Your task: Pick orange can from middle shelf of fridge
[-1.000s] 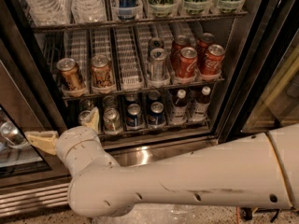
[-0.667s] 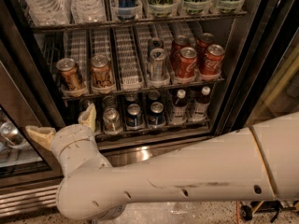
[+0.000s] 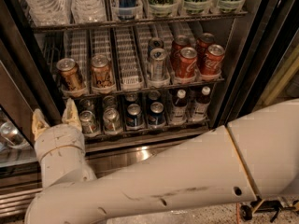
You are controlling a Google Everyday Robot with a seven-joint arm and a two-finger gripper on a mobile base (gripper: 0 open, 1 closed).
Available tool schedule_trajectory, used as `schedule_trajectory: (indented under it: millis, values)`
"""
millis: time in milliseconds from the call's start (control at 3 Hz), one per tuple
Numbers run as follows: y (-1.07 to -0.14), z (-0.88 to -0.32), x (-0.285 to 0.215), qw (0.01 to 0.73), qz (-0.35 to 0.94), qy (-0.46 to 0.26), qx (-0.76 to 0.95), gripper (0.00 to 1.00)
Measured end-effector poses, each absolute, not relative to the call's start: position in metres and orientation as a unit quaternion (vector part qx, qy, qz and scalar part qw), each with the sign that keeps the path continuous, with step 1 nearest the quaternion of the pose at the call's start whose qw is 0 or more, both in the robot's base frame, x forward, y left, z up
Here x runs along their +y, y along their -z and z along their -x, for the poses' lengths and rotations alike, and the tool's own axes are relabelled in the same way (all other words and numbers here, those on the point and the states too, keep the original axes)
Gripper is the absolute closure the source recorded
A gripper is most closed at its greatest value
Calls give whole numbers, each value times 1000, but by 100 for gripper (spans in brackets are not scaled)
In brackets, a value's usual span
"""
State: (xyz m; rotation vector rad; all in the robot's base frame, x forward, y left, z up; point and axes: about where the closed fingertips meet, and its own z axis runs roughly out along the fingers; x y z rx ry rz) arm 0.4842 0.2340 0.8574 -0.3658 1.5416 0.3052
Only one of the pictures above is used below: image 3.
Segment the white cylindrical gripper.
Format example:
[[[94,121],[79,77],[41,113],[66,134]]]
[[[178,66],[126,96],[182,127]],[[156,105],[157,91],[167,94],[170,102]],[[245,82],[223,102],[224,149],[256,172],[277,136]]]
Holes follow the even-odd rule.
[[[51,128],[37,108],[32,116],[32,133],[43,188],[59,182],[79,181],[83,177],[84,135],[73,99],[66,101],[62,124]]]

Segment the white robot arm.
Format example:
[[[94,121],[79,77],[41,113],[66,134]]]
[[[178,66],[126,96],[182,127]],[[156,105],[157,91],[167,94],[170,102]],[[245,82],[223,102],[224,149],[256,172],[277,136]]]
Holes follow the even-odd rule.
[[[102,178],[85,160],[72,100],[61,124],[33,115],[42,191],[25,224],[95,224],[113,218],[295,195],[299,100],[255,111]]]

